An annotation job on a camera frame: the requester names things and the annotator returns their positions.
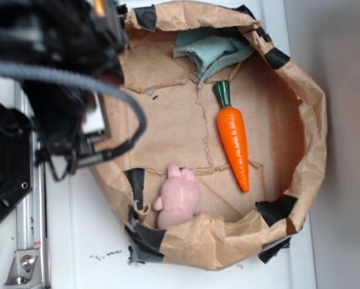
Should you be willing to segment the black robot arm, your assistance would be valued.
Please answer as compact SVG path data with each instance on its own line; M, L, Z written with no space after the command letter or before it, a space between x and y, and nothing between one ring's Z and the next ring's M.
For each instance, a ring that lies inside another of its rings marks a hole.
M0 1L0 76L15 80L33 109L36 164L63 157L71 175L127 149L86 149L82 131L95 95L124 98L101 77L123 78L126 13L118 1Z

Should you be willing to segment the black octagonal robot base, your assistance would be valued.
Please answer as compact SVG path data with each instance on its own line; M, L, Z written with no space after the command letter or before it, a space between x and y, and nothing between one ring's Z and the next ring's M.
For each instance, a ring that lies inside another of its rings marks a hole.
M0 103L0 224L32 189L31 124Z

